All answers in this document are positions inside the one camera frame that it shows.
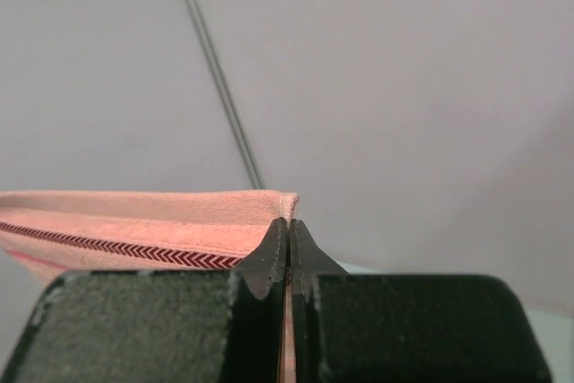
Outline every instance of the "metal strip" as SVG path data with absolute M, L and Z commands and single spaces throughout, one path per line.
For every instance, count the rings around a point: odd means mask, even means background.
M 257 162 L 251 150 L 251 146 L 249 145 L 245 129 L 241 124 L 235 103 L 233 103 L 233 98 L 231 97 L 230 88 L 225 79 L 222 66 L 215 54 L 213 42 L 209 31 L 207 30 L 204 16 L 199 8 L 199 3 L 197 0 L 186 0 L 186 4 L 193 24 L 196 27 L 197 35 L 205 54 L 205 59 L 207 60 L 207 64 L 212 72 L 213 81 L 215 82 L 215 86 L 219 92 L 223 108 L 225 109 L 225 114 L 230 122 L 231 130 L 235 136 L 235 141 L 239 147 L 239 153 L 243 159 L 245 169 L 248 172 L 251 186 L 256 189 L 265 188 L 265 183 L 257 167 Z

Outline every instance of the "gray line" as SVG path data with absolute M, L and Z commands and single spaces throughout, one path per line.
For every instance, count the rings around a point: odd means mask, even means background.
M 251 186 L 257 189 L 265 188 L 265 183 L 257 167 L 255 156 L 251 151 L 248 137 L 245 133 L 243 125 L 241 124 L 235 104 L 233 103 L 230 89 L 222 70 L 222 66 L 220 65 L 219 60 L 215 55 L 212 39 L 210 38 L 209 32 L 207 31 L 204 17 L 201 14 L 201 10 L 199 8 L 199 3 L 197 0 L 186 0 L 186 4 L 187 9 L 189 10 L 189 14 L 191 15 L 191 19 L 196 26 L 197 34 L 205 54 L 207 64 L 209 65 L 209 68 L 212 72 L 215 86 L 219 92 L 223 108 L 225 109 L 227 119 L 230 122 L 231 130 L 235 136 L 235 141 L 239 147 L 239 153 L 241 154 L 241 158 L 243 159 L 243 163 L 248 172 Z

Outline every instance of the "light green floor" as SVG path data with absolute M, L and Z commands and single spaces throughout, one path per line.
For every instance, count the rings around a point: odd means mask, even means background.
M 339 265 L 353 274 L 372 274 L 373 271 L 360 266 Z M 551 313 L 527 309 L 526 313 L 542 346 L 546 360 L 552 370 L 554 383 L 571 383 L 574 368 L 574 352 L 572 351 L 572 336 L 574 336 L 574 321 L 571 318 L 555 316 Z

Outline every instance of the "chevron pattern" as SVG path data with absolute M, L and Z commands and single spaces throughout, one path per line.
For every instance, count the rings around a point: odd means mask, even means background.
M 65 235 L 64 233 L 31 229 L 6 222 L 0 222 L 0 231 L 51 241 L 64 246 L 104 251 L 121 256 L 139 257 L 141 259 L 181 265 L 189 268 L 231 269 L 243 260 L 241 257 L 221 256 L 198 251 L 176 250 L 173 248 L 127 244 L 125 242 Z

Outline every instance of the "pink towel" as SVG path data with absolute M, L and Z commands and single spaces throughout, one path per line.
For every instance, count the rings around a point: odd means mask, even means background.
M 226 269 L 296 204 L 270 190 L 0 193 L 0 247 L 43 283 L 68 269 Z M 283 378 L 294 381 L 290 330 L 285 340 Z

